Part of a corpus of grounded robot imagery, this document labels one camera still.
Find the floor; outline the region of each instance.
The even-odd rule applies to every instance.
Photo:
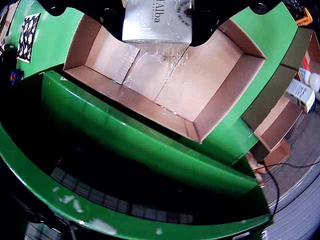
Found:
[[[320,156],[320,102],[317,101],[315,110],[308,114],[302,114],[285,136],[290,144],[290,153],[284,163],[296,166],[313,164]],[[292,168],[287,165],[278,165],[270,172],[275,177],[280,195],[285,194],[308,171],[309,168]],[[266,182],[263,193],[270,205],[277,199],[277,190],[274,182],[266,173],[263,174]]]
[[[320,161],[320,103],[315,111],[302,115],[286,135],[291,149],[286,163],[296,166]],[[308,168],[278,165],[271,170],[279,188],[273,224],[266,228],[268,240],[317,240],[320,236],[320,164]],[[274,211],[277,190],[264,174],[263,192]]]

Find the black cable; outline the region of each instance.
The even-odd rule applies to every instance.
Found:
[[[280,199],[280,188],[279,188],[279,185],[278,185],[275,177],[271,174],[271,172],[269,171],[268,167],[272,167],[272,166],[276,166],[276,165],[287,165],[287,166],[290,166],[290,167],[295,168],[295,169],[300,169],[300,168],[308,168],[308,167],[311,167],[311,166],[319,164],[319,163],[320,163],[320,161],[317,161],[317,162],[315,162],[313,164],[309,164],[309,165],[296,166],[296,165],[293,165],[293,164],[290,164],[290,163],[280,162],[280,163],[271,164],[271,165],[267,166],[266,163],[263,162],[264,166],[255,169],[255,170],[265,169],[266,172],[269,174],[270,178],[273,180],[275,188],[276,188],[276,202],[275,202],[273,213],[272,213],[270,219],[263,226],[259,227],[258,229],[255,229],[254,232],[258,232],[258,231],[266,228],[268,226],[268,224],[271,223],[271,221],[274,219],[274,216],[277,213],[278,203],[279,203],[279,199]]]
[[[271,164],[271,165],[268,165],[268,166],[258,167],[256,169],[254,169],[253,171],[256,171],[258,169],[264,169],[264,168],[268,168],[268,167],[273,167],[273,166],[277,166],[277,165],[287,165],[287,166],[292,167],[294,169],[302,169],[302,168],[309,168],[309,167],[311,167],[313,165],[317,165],[317,164],[320,164],[320,161],[317,161],[317,162],[309,164],[309,165],[303,165],[303,166],[296,166],[296,165],[293,165],[291,163],[279,162],[279,163]]]

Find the green metal machine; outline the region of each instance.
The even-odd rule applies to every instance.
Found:
[[[35,13],[41,18],[32,62],[18,61],[25,79],[0,101],[0,156],[19,181],[59,218],[118,238],[207,240],[251,232],[259,239],[271,214],[244,157],[258,139],[241,115],[295,36],[286,7],[281,3],[266,15],[246,8],[232,18],[267,60],[202,144],[141,120],[62,73],[83,13],[67,8],[53,17],[37,1],[21,0],[10,29],[14,45],[24,17]],[[57,180],[57,168],[77,185]],[[91,187],[88,194],[103,193],[102,202],[76,193],[79,182]],[[117,199],[114,209],[104,204],[107,196]],[[159,211],[165,220],[157,218]]]

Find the white package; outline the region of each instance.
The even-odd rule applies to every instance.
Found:
[[[122,40],[190,44],[191,12],[192,0],[127,0]]]
[[[303,108],[306,113],[310,111],[316,98],[315,91],[311,87],[296,79],[293,79],[286,89],[285,96]]]

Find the white bottle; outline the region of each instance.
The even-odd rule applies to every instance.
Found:
[[[310,87],[317,93],[320,89],[320,75],[318,73],[311,73],[309,78]]]
[[[305,84],[310,85],[309,80],[310,80],[311,72],[306,70],[306,69],[304,69],[304,68],[302,68],[302,67],[300,67],[299,72],[301,73],[302,81]]]

